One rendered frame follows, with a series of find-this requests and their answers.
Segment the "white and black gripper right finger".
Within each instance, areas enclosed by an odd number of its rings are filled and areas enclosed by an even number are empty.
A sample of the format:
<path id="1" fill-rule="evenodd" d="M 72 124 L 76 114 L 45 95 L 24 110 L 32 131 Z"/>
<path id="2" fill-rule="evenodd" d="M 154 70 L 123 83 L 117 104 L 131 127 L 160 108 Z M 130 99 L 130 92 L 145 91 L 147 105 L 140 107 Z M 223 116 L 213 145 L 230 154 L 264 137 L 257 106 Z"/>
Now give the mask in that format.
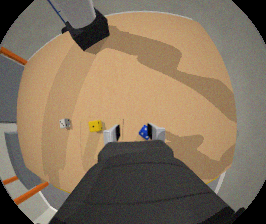
<path id="1" fill-rule="evenodd" d="M 165 128 L 147 123 L 147 135 L 151 140 L 162 140 L 165 142 Z"/>

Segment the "yellow die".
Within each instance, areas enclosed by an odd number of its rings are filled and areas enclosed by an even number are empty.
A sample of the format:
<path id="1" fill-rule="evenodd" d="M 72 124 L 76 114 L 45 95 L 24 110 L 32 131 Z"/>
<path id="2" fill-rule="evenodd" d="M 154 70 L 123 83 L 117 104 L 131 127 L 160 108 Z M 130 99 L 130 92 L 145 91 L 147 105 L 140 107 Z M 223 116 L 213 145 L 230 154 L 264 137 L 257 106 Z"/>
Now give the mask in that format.
<path id="1" fill-rule="evenodd" d="M 90 132 L 97 132 L 102 130 L 101 120 L 91 121 L 89 122 Z"/>

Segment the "white die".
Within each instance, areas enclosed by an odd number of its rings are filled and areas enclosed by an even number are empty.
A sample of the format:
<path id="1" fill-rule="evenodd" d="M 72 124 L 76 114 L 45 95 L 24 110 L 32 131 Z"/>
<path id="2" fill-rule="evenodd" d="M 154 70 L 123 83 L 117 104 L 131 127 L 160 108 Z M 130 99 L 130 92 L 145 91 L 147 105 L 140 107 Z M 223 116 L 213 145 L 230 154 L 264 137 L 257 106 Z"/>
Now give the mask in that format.
<path id="1" fill-rule="evenodd" d="M 60 128 L 61 129 L 70 127 L 69 119 L 61 119 L 61 120 L 59 120 L 59 123 L 60 123 Z"/>

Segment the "blue die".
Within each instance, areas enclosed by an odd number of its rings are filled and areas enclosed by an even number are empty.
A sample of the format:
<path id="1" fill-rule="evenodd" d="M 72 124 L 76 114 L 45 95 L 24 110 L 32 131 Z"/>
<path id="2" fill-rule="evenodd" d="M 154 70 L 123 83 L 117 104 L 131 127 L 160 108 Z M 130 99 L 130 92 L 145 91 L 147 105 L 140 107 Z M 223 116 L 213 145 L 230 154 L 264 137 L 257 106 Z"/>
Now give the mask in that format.
<path id="1" fill-rule="evenodd" d="M 147 135 L 147 126 L 143 125 L 143 127 L 141 128 L 141 130 L 139 131 L 139 135 L 142 136 L 144 139 L 148 140 L 149 137 Z"/>

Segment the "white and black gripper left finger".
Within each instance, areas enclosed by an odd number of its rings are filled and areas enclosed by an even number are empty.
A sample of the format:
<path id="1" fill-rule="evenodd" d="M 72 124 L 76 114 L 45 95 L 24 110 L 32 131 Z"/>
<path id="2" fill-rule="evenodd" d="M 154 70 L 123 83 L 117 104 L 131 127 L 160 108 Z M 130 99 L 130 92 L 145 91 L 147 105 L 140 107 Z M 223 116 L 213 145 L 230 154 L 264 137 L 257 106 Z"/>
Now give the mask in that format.
<path id="1" fill-rule="evenodd" d="M 103 137 L 104 137 L 104 146 L 108 142 L 116 142 L 120 138 L 120 124 L 114 125 L 112 128 L 109 130 L 104 130 L 103 131 Z"/>

